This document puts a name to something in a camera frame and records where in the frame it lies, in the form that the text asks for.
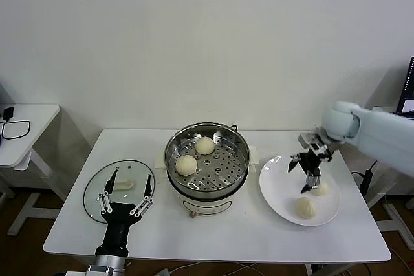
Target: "power cord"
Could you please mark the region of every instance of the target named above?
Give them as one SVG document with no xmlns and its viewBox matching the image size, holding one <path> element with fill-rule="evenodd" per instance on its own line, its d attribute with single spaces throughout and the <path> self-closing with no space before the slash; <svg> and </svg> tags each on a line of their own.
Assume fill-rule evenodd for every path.
<svg viewBox="0 0 414 276">
<path fill-rule="evenodd" d="M 191 263 L 191 264 L 187 264 L 187 265 L 179 266 L 178 268 L 175 268 L 174 270 L 170 271 L 170 273 L 169 273 L 169 274 L 170 274 L 170 275 L 173 275 L 173 273 L 174 273 L 175 271 L 177 271 L 177 270 L 179 270 L 179 269 L 181 269 L 181 268 L 189 268 L 190 266 L 198 265 L 198 264 L 200 264 L 200 263 L 202 263 L 202 262 L 196 262 L 196 263 Z M 255 265 L 256 263 L 252 263 L 252 264 L 250 264 L 250 265 L 243 265 L 243 264 L 241 264 L 241 263 L 236 263 L 236 264 L 238 264 L 238 265 L 242 266 L 242 268 L 239 268 L 238 270 L 235 270 L 235 271 L 233 271 L 233 272 L 231 272 L 231 273 L 228 273 L 228 274 L 226 274 L 226 275 L 223 275 L 223 276 L 233 275 L 233 274 L 237 273 L 238 271 L 241 271 L 241 270 L 243 270 L 243 269 L 245 269 L 245 268 L 248 268 L 248 269 L 250 269 L 250 270 L 254 270 L 254 271 L 256 271 L 257 273 L 259 273 L 261 276 L 265 276 L 265 274 L 263 274 L 261 271 L 259 271 L 259 270 L 257 270 L 257 269 L 255 269 L 255 268 L 253 268 L 253 267 L 252 267 L 252 266 L 253 266 L 253 265 Z"/>
<path fill-rule="evenodd" d="M 364 265 L 368 270 L 369 276 L 373 276 L 373 274 L 371 273 L 371 269 L 369 268 L 368 264 L 364 263 Z"/>
<path fill-rule="evenodd" d="M 23 135 L 20 136 L 15 136 L 15 137 L 6 137 L 5 136 L 5 126 L 6 124 L 16 124 L 16 123 L 27 123 L 27 132 Z M 11 121 L 11 122 L 0 122 L 0 124 L 3 124 L 2 129 L 1 129 L 1 137 L 2 139 L 5 140 L 13 140 L 13 139 L 18 139 L 18 138 L 23 138 L 25 136 L 27 136 L 27 134 L 30 132 L 30 126 L 31 126 L 31 122 L 30 121 Z"/>
<path fill-rule="evenodd" d="M 401 260 L 401 262 L 405 265 L 405 267 L 407 268 L 407 270 L 409 271 L 409 273 L 412 274 L 412 276 L 414 276 L 413 271 L 411 270 L 411 268 L 409 268 L 409 266 L 406 263 L 406 261 L 404 261 L 402 259 L 402 257 L 393 248 L 391 248 L 391 247 L 388 246 L 388 249 L 390 249 Z"/>
<path fill-rule="evenodd" d="M 233 275 L 233 274 L 237 273 L 238 271 L 241 271 L 241 270 L 243 270 L 243 269 L 245 269 L 245 268 L 249 268 L 249 269 L 251 269 L 251 270 L 254 270 L 254 271 L 258 272 L 260 275 L 265 276 L 265 274 L 263 274 L 261 271 L 259 271 L 259 270 L 257 270 L 257 269 L 255 269 L 255 268 L 253 268 L 253 267 L 252 267 L 252 266 L 253 266 L 253 265 L 255 265 L 256 263 L 252 263 L 252 264 L 250 264 L 250 265 L 243 265 L 243 264 L 240 264 L 240 263 L 237 263 L 237 264 L 238 264 L 238 265 L 241 265 L 241 266 L 242 266 L 242 268 L 239 268 L 238 270 L 235 270 L 235 271 L 233 271 L 233 272 L 231 272 L 231 273 L 229 273 L 229 274 L 223 275 L 223 276 Z"/>
<path fill-rule="evenodd" d="M 249 265 L 249 266 L 243 265 L 241 263 L 237 263 L 237 264 L 240 265 L 240 266 L 244 266 L 245 268 L 248 268 L 249 270 L 254 270 L 254 271 L 258 272 L 260 275 L 265 276 L 265 274 L 263 274 L 261 271 L 259 271 L 258 269 L 252 267 L 253 265 L 255 265 L 255 263 L 253 265 Z"/>
<path fill-rule="evenodd" d="M 369 184 L 371 183 L 371 180 L 373 178 L 373 172 L 372 169 L 374 168 L 375 164 L 378 161 L 375 161 L 369 169 L 365 171 L 365 174 L 360 173 L 359 171 L 353 171 L 351 174 L 358 174 L 362 177 L 362 182 L 360 184 L 360 192 L 362 196 L 366 196 L 369 188 Z"/>
<path fill-rule="evenodd" d="M 14 115 L 14 107 L 9 107 L 9 108 L 6 108 L 5 110 L 3 110 L 3 120 L 5 122 L 0 122 L 0 124 L 3 124 L 2 128 L 1 128 L 1 135 L 0 135 L 0 137 L 2 139 L 13 140 L 13 139 L 18 139 L 18 138 L 23 138 L 30 132 L 30 126 L 31 126 L 30 121 L 11 121 L 11 122 L 9 122 L 9 120 L 11 118 L 13 118 L 13 115 Z M 27 125 L 28 125 L 27 126 L 27 132 L 23 135 L 20 135 L 20 136 L 6 137 L 5 136 L 6 124 L 17 124 L 17 123 L 27 123 Z"/>
<path fill-rule="evenodd" d="M 200 264 L 201 262 L 196 262 L 196 263 L 191 263 L 191 264 L 187 264 L 187 265 L 183 265 L 183 266 L 179 266 L 178 268 L 175 268 L 174 270 L 172 270 L 172 271 L 170 271 L 170 275 L 173 275 L 173 273 L 175 272 L 175 271 L 178 271 L 179 269 L 181 269 L 181 268 L 189 268 L 190 266 L 194 266 L 194 265 L 198 265 L 198 264 Z"/>
</svg>

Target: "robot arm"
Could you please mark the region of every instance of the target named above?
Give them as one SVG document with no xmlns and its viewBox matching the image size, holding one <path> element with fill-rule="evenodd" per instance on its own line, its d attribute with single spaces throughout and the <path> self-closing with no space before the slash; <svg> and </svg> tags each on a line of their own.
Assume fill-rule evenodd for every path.
<svg viewBox="0 0 414 276">
<path fill-rule="evenodd" d="M 308 152 L 292 156 L 289 171 L 299 163 L 307 175 L 302 193 L 318 187 L 319 164 L 329 161 L 333 151 L 344 143 L 414 176 L 414 120 L 395 114 L 339 101 L 324 112 L 322 127 L 313 133 L 300 134 L 299 142 Z"/>
<path fill-rule="evenodd" d="M 325 111 L 322 127 L 332 142 L 346 142 L 362 153 L 414 176 L 414 121 L 339 101 Z"/>
</svg>

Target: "white table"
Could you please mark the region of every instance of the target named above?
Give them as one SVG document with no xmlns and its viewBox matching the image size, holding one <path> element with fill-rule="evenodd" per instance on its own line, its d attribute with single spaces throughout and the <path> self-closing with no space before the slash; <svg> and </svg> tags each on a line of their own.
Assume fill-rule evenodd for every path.
<svg viewBox="0 0 414 276">
<path fill-rule="evenodd" d="M 5 107 L 14 107 L 14 115 L 10 119 L 12 121 L 25 121 L 31 122 L 30 132 L 22 138 L 15 140 L 1 140 L 0 144 L 0 167 L 13 168 L 19 165 L 25 166 L 26 162 L 32 160 L 34 164 L 40 170 L 40 178 L 46 182 L 49 187 L 65 200 L 65 193 L 56 185 L 50 178 L 52 170 L 43 161 L 37 152 L 32 148 L 35 142 L 38 140 L 43 131 L 49 126 L 54 117 L 59 113 L 58 105 L 0 105 L 0 112 L 3 112 Z M 9 136 L 18 136 L 23 134 L 23 125 L 10 124 L 7 125 L 5 133 Z M 0 192 L 2 197 L 0 201 L 4 202 L 6 197 L 12 198 L 14 193 L 0 180 Z M 14 223 L 10 227 L 8 234 L 17 235 L 19 230 L 23 226 L 26 218 L 56 218 L 58 209 L 46 209 L 46 208 L 32 208 L 36 203 L 36 200 L 40 196 L 39 193 L 32 193 L 26 204 L 23 206 L 20 214 L 16 217 Z"/>
<path fill-rule="evenodd" d="M 93 256 L 102 243 L 106 225 L 90 219 L 83 209 L 82 196 L 88 181 L 102 167 L 117 160 L 137 159 L 154 169 L 157 155 L 174 132 L 102 131 L 43 249 L 49 253 Z M 303 227 L 276 214 L 262 197 L 258 183 L 260 168 L 269 158 L 301 150 L 297 142 L 299 132 L 241 134 L 257 148 L 260 165 L 257 173 L 248 175 L 237 202 L 224 213 L 190 218 L 178 203 L 165 171 L 154 169 L 155 203 L 142 221 L 130 229 L 130 258 L 333 264 L 384 262 L 391 258 L 340 153 L 327 165 L 342 190 L 339 214 L 326 225 Z"/>
</svg>

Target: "table leg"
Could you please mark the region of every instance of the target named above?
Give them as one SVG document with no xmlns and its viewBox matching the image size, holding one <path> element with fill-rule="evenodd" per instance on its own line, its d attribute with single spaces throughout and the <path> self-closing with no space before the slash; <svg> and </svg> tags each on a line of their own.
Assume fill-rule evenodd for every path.
<svg viewBox="0 0 414 276">
<path fill-rule="evenodd" d="M 376 221 L 381 232 L 398 231 L 408 249 L 414 250 L 414 236 L 393 204 L 382 205 L 391 220 Z"/>
<path fill-rule="evenodd" d="M 0 177 L 0 208 L 6 202 L 8 198 L 14 198 L 15 194 L 7 186 L 6 182 Z"/>
<path fill-rule="evenodd" d="M 350 267 L 354 266 L 355 263 L 347 264 L 327 264 L 318 271 L 312 273 L 312 276 L 337 276 L 339 273 L 348 270 Z"/>
<path fill-rule="evenodd" d="M 56 178 L 53 178 L 52 169 L 47 165 L 47 163 L 40 157 L 40 155 L 32 148 L 32 157 L 30 158 L 33 163 L 40 169 L 41 171 L 41 179 L 44 181 L 52 190 L 55 192 L 63 201 L 66 200 L 67 194 L 64 193 L 59 184 L 56 182 Z"/>
<path fill-rule="evenodd" d="M 407 209 L 414 209 L 414 198 L 406 202 L 406 208 Z"/>
<path fill-rule="evenodd" d="M 7 235 L 16 236 L 27 218 L 39 218 L 39 219 L 56 219 L 59 215 L 60 209 L 51 208 L 34 208 L 34 204 L 38 200 L 40 193 L 32 193 L 25 202 L 25 205 L 17 215 L 12 226 L 7 232 Z"/>
<path fill-rule="evenodd" d="M 0 176 L 0 192 L 5 194 L 8 198 L 14 198 L 14 192 L 6 185 L 6 182 Z"/>
</svg>

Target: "pot lid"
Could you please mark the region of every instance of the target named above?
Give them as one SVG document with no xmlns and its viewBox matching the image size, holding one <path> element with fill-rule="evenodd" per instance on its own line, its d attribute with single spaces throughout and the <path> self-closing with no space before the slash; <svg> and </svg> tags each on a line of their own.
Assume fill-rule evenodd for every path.
<svg viewBox="0 0 414 276">
<path fill-rule="evenodd" d="M 86 213 L 95 221 L 107 223 L 101 216 L 98 195 L 109 192 L 111 202 L 138 205 L 145 196 L 151 198 L 155 190 L 152 170 L 137 160 L 113 162 L 99 170 L 83 193 Z"/>
</svg>

